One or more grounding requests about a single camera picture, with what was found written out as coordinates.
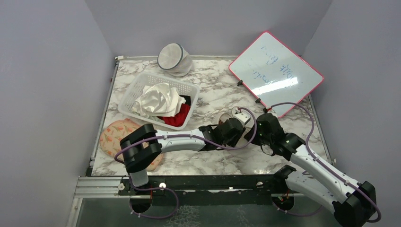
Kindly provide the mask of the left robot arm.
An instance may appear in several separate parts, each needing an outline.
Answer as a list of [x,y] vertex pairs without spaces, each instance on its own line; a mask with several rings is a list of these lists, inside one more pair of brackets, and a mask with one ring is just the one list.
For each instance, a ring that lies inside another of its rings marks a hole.
[[229,118],[191,131],[161,131],[144,124],[120,141],[123,163],[137,194],[148,190],[147,167],[160,155],[175,151],[235,149],[245,131],[244,122]]

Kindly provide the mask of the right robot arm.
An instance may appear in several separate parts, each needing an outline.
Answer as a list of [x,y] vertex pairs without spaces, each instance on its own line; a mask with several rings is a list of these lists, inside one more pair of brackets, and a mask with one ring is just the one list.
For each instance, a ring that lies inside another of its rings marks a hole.
[[282,156],[303,168],[313,178],[283,167],[275,174],[273,187],[302,193],[329,210],[343,227],[361,227],[374,215],[375,187],[360,183],[330,165],[294,133],[284,132],[278,118],[270,113],[259,116],[244,138],[257,146],[269,146],[274,155]]

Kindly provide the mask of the round mesh laundry bag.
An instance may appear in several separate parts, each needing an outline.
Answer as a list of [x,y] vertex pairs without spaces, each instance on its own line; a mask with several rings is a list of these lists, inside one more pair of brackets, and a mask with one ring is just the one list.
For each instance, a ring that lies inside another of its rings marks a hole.
[[157,64],[174,77],[184,77],[194,69],[192,57],[178,43],[163,47],[157,57]]

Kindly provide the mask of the pink framed whiteboard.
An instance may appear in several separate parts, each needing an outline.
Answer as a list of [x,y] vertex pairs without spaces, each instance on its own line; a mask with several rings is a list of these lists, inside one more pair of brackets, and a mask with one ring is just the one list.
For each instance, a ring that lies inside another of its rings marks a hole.
[[279,118],[324,81],[319,71],[269,31],[261,33],[228,69]]

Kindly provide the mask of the red cloth in basket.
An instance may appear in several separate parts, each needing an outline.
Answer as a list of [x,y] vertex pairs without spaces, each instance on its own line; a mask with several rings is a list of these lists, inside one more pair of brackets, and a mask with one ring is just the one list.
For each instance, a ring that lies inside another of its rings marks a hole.
[[174,127],[180,127],[183,125],[185,122],[185,119],[189,113],[189,110],[191,108],[191,97],[190,96],[185,96],[185,95],[180,95],[180,97],[183,97],[185,99],[185,103],[181,105],[179,113],[177,113],[173,117],[162,117],[158,116],[160,120],[162,120],[165,124],[171,125]]

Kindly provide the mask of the white plastic basket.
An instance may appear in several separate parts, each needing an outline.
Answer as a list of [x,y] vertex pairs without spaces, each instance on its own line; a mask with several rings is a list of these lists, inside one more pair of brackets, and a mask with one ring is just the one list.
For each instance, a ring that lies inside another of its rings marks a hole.
[[[134,106],[134,101],[139,98],[144,91],[145,86],[153,86],[160,83],[167,83],[171,87],[177,89],[178,94],[189,96],[191,98],[191,107],[189,109],[189,113],[187,114],[185,121],[179,127],[175,127],[172,125],[165,124],[164,121],[157,117],[144,117],[140,116],[140,114],[134,112],[132,107]],[[154,125],[163,126],[175,131],[182,131],[187,125],[190,117],[194,109],[197,106],[197,101],[200,94],[199,86],[195,84],[191,84],[185,81],[177,80],[174,78],[169,78],[162,75],[156,75],[149,72],[143,72],[138,74],[135,79],[131,82],[131,84],[127,87],[126,92],[122,96],[120,103],[118,104],[118,111],[126,116],[137,118],[143,120],[145,122],[152,123]]]

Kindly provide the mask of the white cloth in basket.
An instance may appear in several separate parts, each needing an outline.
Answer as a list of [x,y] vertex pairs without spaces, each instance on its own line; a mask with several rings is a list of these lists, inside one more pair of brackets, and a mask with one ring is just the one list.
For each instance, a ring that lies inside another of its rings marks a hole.
[[132,111],[140,116],[173,117],[180,112],[186,100],[175,87],[167,83],[145,86],[142,94],[134,101]]

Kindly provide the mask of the floral orange cushion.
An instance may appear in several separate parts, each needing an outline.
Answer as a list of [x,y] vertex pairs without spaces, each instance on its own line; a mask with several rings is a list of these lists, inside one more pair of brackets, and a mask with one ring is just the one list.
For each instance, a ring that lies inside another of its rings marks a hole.
[[140,125],[130,119],[114,121],[100,135],[101,150],[108,156],[114,157],[121,151],[120,141],[139,127]]

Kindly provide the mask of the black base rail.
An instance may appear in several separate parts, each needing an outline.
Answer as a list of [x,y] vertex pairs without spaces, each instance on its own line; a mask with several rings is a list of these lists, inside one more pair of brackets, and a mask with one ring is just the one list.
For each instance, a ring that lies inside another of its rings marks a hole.
[[289,210],[299,193],[275,175],[152,175],[141,192],[126,176],[83,177],[78,187],[90,197],[128,198],[135,205],[173,207],[209,205],[277,205]]

